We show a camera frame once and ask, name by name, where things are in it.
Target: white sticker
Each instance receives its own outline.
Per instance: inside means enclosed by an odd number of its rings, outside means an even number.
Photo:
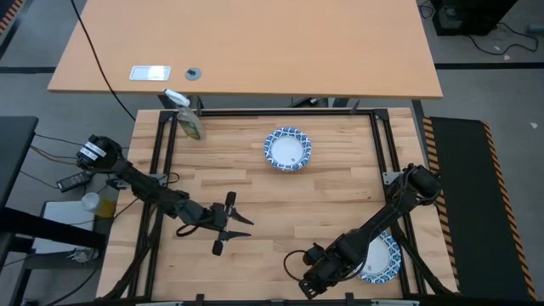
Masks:
[[[88,158],[92,159],[93,161],[96,161],[96,159],[99,158],[98,156],[96,156],[96,154],[94,154],[93,152],[91,152],[90,150],[87,150],[85,148],[82,148],[79,151],[82,152],[83,154],[85,154]]]
[[[130,71],[131,81],[168,81],[170,66],[134,66]]]
[[[86,147],[88,147],[89,149],[91,149],[94,153],[98,153],[100,156],[102,157],[105,157],[105,152],[100,149],[99,147],[97,147],[96,145],[90,143],[90,142],[87,142],[85,144]]]

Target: wooden table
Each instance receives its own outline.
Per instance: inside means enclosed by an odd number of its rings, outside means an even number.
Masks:
[[[400,165],[423,163],[410,109],[389,109]],[[154,147],[159,111],[138,114],[128,160],[147,173]],[[308,249],[312,242],[330,244],[339,234],[361,226],[384,205],[376,150],[367,116],[244,116],[204,117],[207,139],[188,139],[178,128],[172,171],[181,179],[173,189],[190,192],[207,206],[223,202],[228,191],[237,193],[238,211],[255,225],[229,223],[229,230],[251,237],[225,244],[221,257],[212,255],[217,234],[205,229],[178,238],[183,223],[165,218],[153,291],[154,300],[305,299],[296,281],[282,268],[284,256]],[[301,128],[312,140],[310,163],[296,173],[281,173],[263,155],[266,136],[283,126]],[[165,128],[162,148],[169,128]],[[380,125],[385,145],[383,126]],[[161,161],[164,162],[165,150]],[[133,200],[121,192],[117,210]],[[142,206],[134,205],[113,224],[100,276],[98,296],[107,293],[133,257]],[[456,290],[436,208],[418,207],[412,214],[419,252],[445,286]],[[307,267],[296,256],[287,263],[295,275]],[[407,263],[412,291],[411,264]],[[399,278],[386,285],[353,279],[330,288],[318,298],[400,298]]]
[[[118,93],[442,97],[413,0],[88,0],[82,19]],[[135,65],[172,73],[130,81]],[[108,92],[79,24],[48,89]]]

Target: paper plate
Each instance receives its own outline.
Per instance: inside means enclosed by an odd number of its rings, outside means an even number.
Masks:
[[[399,245],[388,232],[384,231],[371,242],[366,256],[365,267],[359,272],[358,276],[363,281],[372,284],[385,284],[399,273],[399,269]]]
[[[281,127],[264,141],[264,156],[281,171],[297,171],[306,166],[312,155],[312,143],[298,128]]]

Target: gray floor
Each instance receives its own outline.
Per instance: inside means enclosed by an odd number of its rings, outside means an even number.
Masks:
[[[83,1],[77,1],[80,7]],[[527,22],[544,22],[544,2],[520,0],[505,17],[514,29],[523,31]],[[35,0],[17,31],[0,66],[55,66],[76,23],[76,17],[66,0]],[[437,37],[432,21],[424,20],[425,31],[437,63],[451,62],[515,62],[544,61],[544,48],[536,53],[512,49],[510,59],[482,54],[465,37]],[[504,31],[494,31],[489,37],[477,38],[483,48],[503,49],[509,43],[525,43],[525,38],[514,37]],[[544,230],[541,216],[544,196],[541,187],[544,175],[544,71],[438,71],[444,98],[423,101],[426,115],[485,120],[490,123],[501,161],[525,255],[539,299],[544,298],[544,263],[539,254],[544,251],[540,233]],[[42,134],[82,142],[90,134],[104,134],[122,145],[129,145],[133,123],[109,94],[54,94],[46,87],[51,75],[0,74],[1,114],[38,116],[37,131]],[[155,97],[121,95],[128,109],[156,109],[161,105]],[[282,107],[291,103],[291,97],[204,97],[207,107]],[[406,106],[406,101],[368,99],[361,105]],[[44,139],[34,144],[52,153],[74,154],[77,147]],[[43,160],[30,152],[23,169],[49,183],[76,173],[77,169]],[[97,190],[104,184],[98,176],[88,190]],[[38,214],[45,201],[78,199],[82,190],[60,194],[57,190],[19,176],[8,205]],[[116,198],[115,192],[105,194]],[[20,258],[11,254],[8,262]],[[0,306],[7,305],[12,285],[20,270],[18,264],[5,268],[0,277]],[[48,303],[79,284],[90,270],[36,271],[26,292],[28,298]],[[99,274],[66,302],[88,301],[94,297]]]

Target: orange and black striped edge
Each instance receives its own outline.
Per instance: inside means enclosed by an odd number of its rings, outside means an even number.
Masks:
[[[11,4],[11,8],[8,8],[8,11],[6,14],[2,17],[0,20],[0,35],[6,29],[9,27],[9,24],[15,19],[15,15],[17,14],[17,11],[23,6],[23,2],[25,0],[15,0],[13,4]]]
[[[434,173],[440,171],[439,167],[439,158],[436,154],[436,144],[434,143],[434,131],[433,131],[433,122],[431,118],[423,118],[423,128],[425,129],[425,141],[427,143],[427,155],[428,155],[428,166],[430,170]],[[456,280],[457,290],[459,290],[459,279],[457,278],[457,267],[456,267],[456,258],[453,252],[453,245],[451,243],[451,234],[450,234],[450,222],[448,220],[448,211],[445,207],[444,191],[442,191],[439,197],[436,199],[436,207],[439,214],[440,227],[442,228],[442,234],[444,235],[445,247],[448,250],[448,255],[450,255],[450,264],[451,271],[453,272],[453,277]]]
[[[535,288],[533,287],[533,281],[530,278],[529,268],[527,267],[527,261],[525,260],[524,249],[521,246],[521,239],[519,239],[518,226],[513,216],[512,206],[510,206],[510,197],[507,193],[507,186],[504,184],[504,178],[502,177],[501,166],[499,165],[499,159],[496,156],[495,144],[491,137],[491,130],[489,124],[484,124],[485,136],[487,137],[487,143],[490,146],[491,158],[493,159],[493,165],[495,167],[496,179],[501,187],[502,200],[504,201],[504,208],[507,211],[508,222],[510,223],[510,230],[512,230],[512,236],[514,243],[516,244],[516,250],[518,251],[518,258],[521,264],[521,269],[524,272],[525,283],[527,284],[527,291],[529,295],[536,300]]]

